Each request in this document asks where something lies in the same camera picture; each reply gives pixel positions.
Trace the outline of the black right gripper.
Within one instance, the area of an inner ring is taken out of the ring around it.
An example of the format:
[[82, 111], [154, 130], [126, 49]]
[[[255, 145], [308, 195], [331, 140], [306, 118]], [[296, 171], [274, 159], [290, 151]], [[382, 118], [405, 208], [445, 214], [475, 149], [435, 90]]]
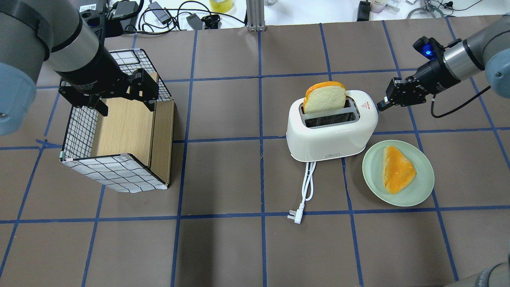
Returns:
[[377, 111], [384, 112], [392, 106], [412, 106], [426, 102], [427, 90], [422, 83], [412, 77], [394, 77], [386, 88], [384, 100], [377, 103]]

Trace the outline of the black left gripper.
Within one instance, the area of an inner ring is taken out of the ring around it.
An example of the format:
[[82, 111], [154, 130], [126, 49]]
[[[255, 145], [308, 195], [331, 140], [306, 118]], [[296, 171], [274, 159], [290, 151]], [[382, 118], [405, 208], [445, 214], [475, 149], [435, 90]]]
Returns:
[[87, 107], [104, 117], [108, 116], [109, 108], [103, 99], [137, 100], [154, 112], [159, 98], [159, 75], [145, 69], [137, 69], [130, 75], [120, 69], [79, 69], [60, 71], [59, 76], [59, 93], [73, 107]]

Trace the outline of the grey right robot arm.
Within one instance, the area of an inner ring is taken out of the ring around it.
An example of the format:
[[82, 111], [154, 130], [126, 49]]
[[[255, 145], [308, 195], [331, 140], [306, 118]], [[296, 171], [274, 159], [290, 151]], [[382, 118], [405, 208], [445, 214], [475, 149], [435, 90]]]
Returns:
[[392, 78], [385, 97], [370, 105], [375, 111], [424, 104], [428, 95], [436, 97], [481, 71], [486, 73], [488, 89], [509, 97], [509, 14], [469, 38], [456, 39], [447, 46], [423, 36], [413, 48], [428, 62], [412, 76]]

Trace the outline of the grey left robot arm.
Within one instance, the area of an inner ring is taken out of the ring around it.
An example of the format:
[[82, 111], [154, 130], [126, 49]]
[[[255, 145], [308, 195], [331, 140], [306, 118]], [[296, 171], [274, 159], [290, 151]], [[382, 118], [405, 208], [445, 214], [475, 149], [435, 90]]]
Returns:
[[138, 100], [155, 110], [158, 85], [144, 69], [121, 71], [104, 39], [124, 34], [122, 21], [138, 9], [118, 14], [107, 10], [78, 11], [67, 0], [2, 0], [0, 132], [20, 129], [36, 96], [42, 64], [61, 77], [59, 93], [75, 108], [95, 109], [107, 116], [106, 98]]

